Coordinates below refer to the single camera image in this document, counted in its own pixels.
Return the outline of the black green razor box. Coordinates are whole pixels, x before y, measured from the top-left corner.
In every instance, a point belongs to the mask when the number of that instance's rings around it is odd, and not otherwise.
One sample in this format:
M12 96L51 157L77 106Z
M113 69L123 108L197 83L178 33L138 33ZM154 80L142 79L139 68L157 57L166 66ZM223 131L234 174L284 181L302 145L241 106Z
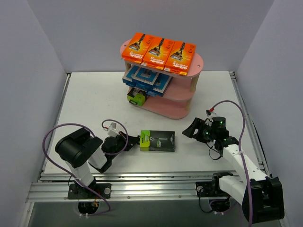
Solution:
M147 99L148 95L145 91L139 90L134 87L131 88L127 94L128 102L135 106L143 106Z
M174 152L176 149L174 131L141 130L140 151Z

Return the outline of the blue razor box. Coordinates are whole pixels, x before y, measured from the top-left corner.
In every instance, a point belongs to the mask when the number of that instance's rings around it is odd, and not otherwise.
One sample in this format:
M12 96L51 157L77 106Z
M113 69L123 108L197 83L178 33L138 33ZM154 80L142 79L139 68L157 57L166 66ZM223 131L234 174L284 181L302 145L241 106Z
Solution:
M122 81L130 87L135 87L136 83L133 82L133 76L135 75L138 69L139 67L136 65L131 66L130 69L127 72L125 72Z
M155 84L153 85L153 88L147 90L146 94L153 97L155 96L163 97L171 80L172 80L171 76L160 73L155 81Z
M132 85L133 87L152 90L159 74L159 72L139 67L132 77Z

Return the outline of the small orange razor box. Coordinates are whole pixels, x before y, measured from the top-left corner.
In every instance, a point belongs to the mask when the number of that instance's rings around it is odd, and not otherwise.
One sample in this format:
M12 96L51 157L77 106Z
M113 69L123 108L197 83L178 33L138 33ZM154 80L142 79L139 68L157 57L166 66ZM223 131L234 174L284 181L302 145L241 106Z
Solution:
M196 45L175 41L166 60L164 71L186 76L195 54Z

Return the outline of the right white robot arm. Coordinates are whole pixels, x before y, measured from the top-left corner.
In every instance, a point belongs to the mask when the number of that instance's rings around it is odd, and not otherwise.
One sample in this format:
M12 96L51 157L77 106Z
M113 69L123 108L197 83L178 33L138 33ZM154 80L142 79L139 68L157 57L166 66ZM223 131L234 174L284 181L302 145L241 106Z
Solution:
M265 174L240 150L240 142L229 135L224 117L195 118L182 133L204 144L211 142L237 173L237 176L230 172L213 174L211 182L197 191L199 197L230 196L241 205L246 220L253 224L285 217L283 187L278 177Z

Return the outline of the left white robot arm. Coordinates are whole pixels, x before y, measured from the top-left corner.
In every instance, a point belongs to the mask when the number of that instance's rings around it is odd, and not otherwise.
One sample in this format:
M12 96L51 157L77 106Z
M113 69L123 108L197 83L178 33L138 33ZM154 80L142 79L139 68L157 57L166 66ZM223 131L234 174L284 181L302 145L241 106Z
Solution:
M91 198L96 191L90 166L104 173L121 150L129 151L140 143L140 136L127 136L115 128L107 129L107 134L108 137L102 140L91 136L87 129L81 128L61 139L55 146L57 154L80 182L78 192L84 198Z

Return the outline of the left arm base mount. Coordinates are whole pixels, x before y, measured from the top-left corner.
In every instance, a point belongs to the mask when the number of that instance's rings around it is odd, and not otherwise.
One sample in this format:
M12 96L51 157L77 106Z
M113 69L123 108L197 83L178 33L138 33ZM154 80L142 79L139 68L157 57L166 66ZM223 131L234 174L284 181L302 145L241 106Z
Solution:
M83 215L95 215L100 207L100 197L97 196L95 191L104 199L111 197L111 187L109 183L92 183L91 190L88 190L77 183L72 183L69 186L67 199L69 200L93 200L91 202L78 202L78 211Z

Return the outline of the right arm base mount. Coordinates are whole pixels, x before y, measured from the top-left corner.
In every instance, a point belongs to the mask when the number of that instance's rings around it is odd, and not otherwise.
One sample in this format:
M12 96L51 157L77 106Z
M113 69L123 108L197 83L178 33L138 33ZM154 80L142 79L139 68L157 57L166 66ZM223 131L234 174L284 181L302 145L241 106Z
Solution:
M225 192L216 192L212 188L211 182L196 182L196 195L198 197L198 205L200 210L205 214L221 214L222 216L232 210L237 202L231 203L231 197ZM211 198L209 200L209 210L202 208L201 199Z

